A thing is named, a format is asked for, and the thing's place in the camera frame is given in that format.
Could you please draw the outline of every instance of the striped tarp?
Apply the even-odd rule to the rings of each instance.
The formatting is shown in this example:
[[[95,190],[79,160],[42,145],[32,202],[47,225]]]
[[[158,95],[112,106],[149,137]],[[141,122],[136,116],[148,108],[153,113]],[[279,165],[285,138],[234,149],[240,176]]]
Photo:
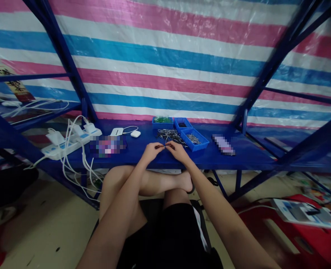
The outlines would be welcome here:
[[[164,115],[229,123],[300,1],[50,3],[100,118]],[[22,0],[0,0],[0,58],[18,74],[64,72],[43,26]],[[24,84],[40,98],[78,101],[67,78]],[[288,54],[269,87],[331,97],[331,19]],[[2,95],[12,96],[4,83]],[[331,105],[264,92],[248,123],[317,129],[330,119]]]

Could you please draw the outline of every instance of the blue plastic tray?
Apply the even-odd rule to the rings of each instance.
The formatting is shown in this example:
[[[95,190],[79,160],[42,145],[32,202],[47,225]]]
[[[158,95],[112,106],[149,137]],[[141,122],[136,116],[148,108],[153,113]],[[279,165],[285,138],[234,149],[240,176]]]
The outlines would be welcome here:
[[[179,123],[184,123],[186,127],[180,127]],[[180,133],[181,130],[193,127],[187,118],[174,118],[174,126],[177,129],[178,133]]]
[[[190,141],[190,139],[187,137],[187,135],[189,134],[192,134],[196,138],[198,138],[201,144],[197,144],[197,145],[193,144],[193,142]],[[180,137],[184,140],[184,142],[187,144],[187,146],[191,151],[198,151],[200,149],[205,149],[209,144],[209,141],[194,128],[182,130],[180,132]]]
[[[156,123],[156,122],[154,122],[154,119],[155,119],[155,117],[153,117],[153,120],[151,121],[152,125],[153,125],[153,129],[158,129],[158,130],[173,129],[173,126],[174,126],[173,118],[168,118],[172,121],[171,123]]]

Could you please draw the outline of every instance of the black shorts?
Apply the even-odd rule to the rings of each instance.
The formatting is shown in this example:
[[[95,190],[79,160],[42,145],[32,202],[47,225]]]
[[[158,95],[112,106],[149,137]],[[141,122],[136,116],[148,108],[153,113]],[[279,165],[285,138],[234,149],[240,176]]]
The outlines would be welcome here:
[[[194,208],[174,204],[159,223],[145,224],[125,241],[118,269],[218,268],[205,251]]]

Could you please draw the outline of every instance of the screws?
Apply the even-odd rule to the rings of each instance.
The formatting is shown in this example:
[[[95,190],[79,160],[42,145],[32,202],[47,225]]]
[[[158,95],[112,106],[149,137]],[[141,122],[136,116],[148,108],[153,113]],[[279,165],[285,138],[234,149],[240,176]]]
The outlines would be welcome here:
[[[191,141],[193,144],[195,144],[195,145],[197,145],[197,144],[201,144],[200,141],[199,141],[199,139],[198,139],[197,137],[195,137],[194,135],[192,135],[192,134],[187,134],[187,137],[190,139],[190,141]]]
[[[175,143],[181,144],[183,147],[187,148],[187,144],[182,140],[177,130],[174,129],[162,129],[158,130],[158,136],[162,139],[165,139],[165,142],[173,140]]]

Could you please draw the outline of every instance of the person's right hand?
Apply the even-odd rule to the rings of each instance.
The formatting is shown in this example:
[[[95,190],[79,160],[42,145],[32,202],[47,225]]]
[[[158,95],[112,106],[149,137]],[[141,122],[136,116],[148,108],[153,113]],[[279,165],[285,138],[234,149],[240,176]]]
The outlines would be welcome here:
[[[186,162],[191,161],[189,155],[181,144],[169,141],[165,144],[165,148],[169,150],[179,162],[185,164]]]

